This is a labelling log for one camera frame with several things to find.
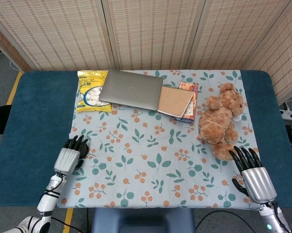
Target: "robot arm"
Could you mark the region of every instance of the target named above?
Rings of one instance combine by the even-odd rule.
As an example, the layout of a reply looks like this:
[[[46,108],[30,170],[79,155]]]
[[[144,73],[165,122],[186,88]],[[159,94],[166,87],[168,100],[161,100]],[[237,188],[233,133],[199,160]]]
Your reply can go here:
[[[234,149],[238,156],[231,150],[229,152],[243,176],[245,188],[236,179],[232,179],[234,186],[241,193],[249,196],[253,202],[260,204],[259,213],[269,232],[291,232],[281,209],[274,201],[277,194],[269,173],[262,166],[257,154],[251,148],[248,149],[249,152],[245,148],[240,150],[234,147]]]
[[[27,217],[17,227],[4,233],[47,233],[49,231],[53,210],[66,184],[66,176],[82,165],[83,160],[80,159],[87,154],[88,139],[83,141],[83,137],[83,135],[80,136],[78,140],[78,136],[69,139],[59,152],[54,165],[55,175],[51,177],[38,204],[40,218]]]

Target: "brown teddy bear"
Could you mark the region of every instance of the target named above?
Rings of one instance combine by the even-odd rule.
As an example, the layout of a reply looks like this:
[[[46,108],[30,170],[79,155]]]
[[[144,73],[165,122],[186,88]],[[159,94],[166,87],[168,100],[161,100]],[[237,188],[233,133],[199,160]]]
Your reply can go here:
[[[206,100],[206,110],[199,119],[200,134],[216,156],[221,160],[232,160],[229,150],[239,135],[234,129],[232,118],[243,112],[242,95],[235,91],[232,83],[220,87],[220,97],[210,96]]]

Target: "woven panel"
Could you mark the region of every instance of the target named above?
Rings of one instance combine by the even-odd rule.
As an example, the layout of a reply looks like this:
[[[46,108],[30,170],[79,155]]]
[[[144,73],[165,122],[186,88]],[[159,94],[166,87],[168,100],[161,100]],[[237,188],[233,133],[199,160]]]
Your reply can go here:
[[[120,69],[183,68],[196,0],[109,0]]]
[[[267,34],[246,69],[268,72],[278,97],[292,86],[292,4]]]
[[[212,0],[187,68],[240,69],[288,0]]]
[[[0,48],[4,50],[4,52],[13,59],[15,64],[17,64],[22,69],[22,71],[26,72],[31,70],[29,65],[20,56],[19,52],[14,48],[14,46],[11,45],[11,43],[5,38],[1,31],[0,31]]]
[[[0,0],[0,21],[38,69],[110,68],[92,0]]]

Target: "laptop lid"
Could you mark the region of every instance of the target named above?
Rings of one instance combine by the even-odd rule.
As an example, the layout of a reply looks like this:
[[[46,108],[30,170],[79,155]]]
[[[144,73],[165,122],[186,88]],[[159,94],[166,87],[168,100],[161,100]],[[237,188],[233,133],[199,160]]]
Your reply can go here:
[[[99,100],[157,110],[162,84],[161,77],[110,70]]]

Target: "beige room divider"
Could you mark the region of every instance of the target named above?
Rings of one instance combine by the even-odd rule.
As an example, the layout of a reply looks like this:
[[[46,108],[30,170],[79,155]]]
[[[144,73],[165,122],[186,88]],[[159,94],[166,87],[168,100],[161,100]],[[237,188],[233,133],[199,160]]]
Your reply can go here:
[[[292,0],[0,0],[23,71],[261,69],[292,90]]]

